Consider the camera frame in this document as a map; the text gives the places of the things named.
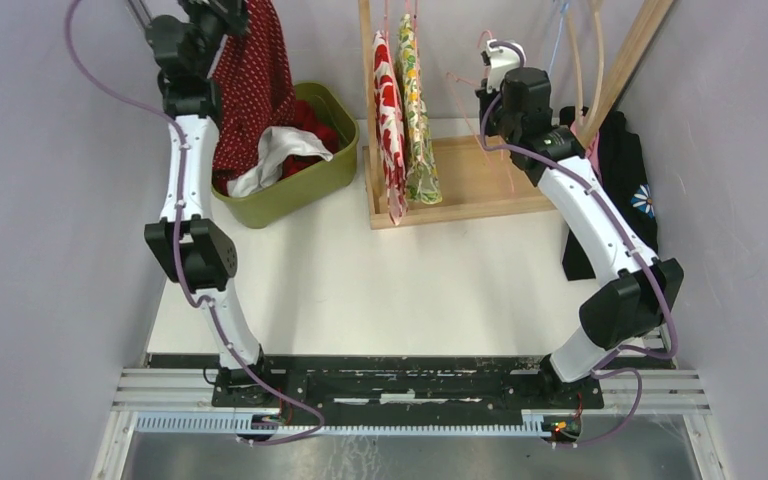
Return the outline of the dark red polka-dot garment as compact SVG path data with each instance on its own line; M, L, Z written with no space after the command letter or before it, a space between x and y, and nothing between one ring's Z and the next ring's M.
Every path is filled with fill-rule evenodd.
M295 116L295 90L274 4L249 1L247 7L247 30L227 38L213 75L222 100L213 185L224 195L230 181L258 164L264 130L288 126Z

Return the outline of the pink wire hanger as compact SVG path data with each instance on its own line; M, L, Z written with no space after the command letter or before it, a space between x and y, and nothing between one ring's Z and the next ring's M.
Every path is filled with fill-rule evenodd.
M469 128L476 144L482 149L482 153L485 158L485 164L487 166L491 166L493 162L490 160L488 150L486 149L488 120L485 118L485 115L482 112L479 112L479 116L477 117L477 120L475 122L472 122L470 120L470 117L467 115L466 109L462 102L462 98L456 91L455 85L458 83L463 83L471 87L478 88L480 91L484 91L484 88L481 87L478 83L470 80L466 80L454 74L451 71L446 72L445 81L446 81L447 88L449 90L449 95L456 104L457 111L459 112L466 126ZM495 169L500 172L503 172L507 176L508 194L510 198L513 198L514 194L516 193L516 186L513 181L513 177L511 173L507 170L507 167L504 165L504 155L502 153L499 154L499 160L495 162Z

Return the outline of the blue wire hanger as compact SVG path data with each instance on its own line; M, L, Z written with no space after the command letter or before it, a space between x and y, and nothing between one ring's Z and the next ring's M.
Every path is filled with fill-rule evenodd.
M549 74L549 76L552 76L552 73L554 71L554 68L557 62L558 52L559 52L560 43L561 43L561 37L564 32L566 17L567 17L567 13L569 11L570 6L571 6L570 0L563 0L563 1L559 1L558 3L557 14L556 14L557 27L554 29L554 42L552 44L551 55L548 61L548 68L547 68L547 73Z

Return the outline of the yellow floral print garment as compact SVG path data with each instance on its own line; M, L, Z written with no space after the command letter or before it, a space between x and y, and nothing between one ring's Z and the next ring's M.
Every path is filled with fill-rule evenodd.
M402 16L397 38L397 73L402 94L407 156L406 195L409 201L426 205L443 200L427 106L421 84L421 62L415 28L415 16Z

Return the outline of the red poppy print garment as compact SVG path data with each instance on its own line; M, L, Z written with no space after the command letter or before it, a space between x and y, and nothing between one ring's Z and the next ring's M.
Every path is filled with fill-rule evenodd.
M387 213L391 223L398 226L408 211L401 93L388 35L381 30L376 31L372 48L376 140L385 176Z

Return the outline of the red skirt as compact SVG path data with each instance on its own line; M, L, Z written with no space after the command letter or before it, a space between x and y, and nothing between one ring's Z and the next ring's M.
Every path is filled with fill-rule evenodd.
M312 105L305 100L295 101L290 128L291 147L282 164L282 179L321 161L330 162L339 151L337 131L320 121Z

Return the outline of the white garment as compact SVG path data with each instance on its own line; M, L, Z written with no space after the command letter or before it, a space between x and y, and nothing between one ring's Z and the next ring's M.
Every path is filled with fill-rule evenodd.
M256 165L227 183L227 195L244 198L265 190L282 178L282 164L290 153L291 128L268 127L258 141Z

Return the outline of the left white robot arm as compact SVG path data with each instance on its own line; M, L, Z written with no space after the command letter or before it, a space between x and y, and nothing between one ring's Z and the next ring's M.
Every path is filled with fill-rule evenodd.
M162 112L169 122L169 182L159 218L144 239L167 278L202 312L219 349L216 388L236 387L251 406L267 404L274 379L262 372L263 350L238 299L233 240L214 222L212 162L219 140L222 94L212 77L227 35L247 31L243 1L183 1L187 15L153 18L145 30L159 67Z

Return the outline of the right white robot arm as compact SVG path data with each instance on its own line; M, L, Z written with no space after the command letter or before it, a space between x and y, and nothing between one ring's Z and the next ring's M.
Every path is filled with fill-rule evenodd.
M577 381L621 351L660 360L676 356L672 307L684 279L675 259L662 260L632 229L600 185L585 150L552 122L548 74L533 67L490 73L476 92L480 137L498 136L515 167L561 213L599 283L578 310L579 327L540 364L540 400L562 408Z

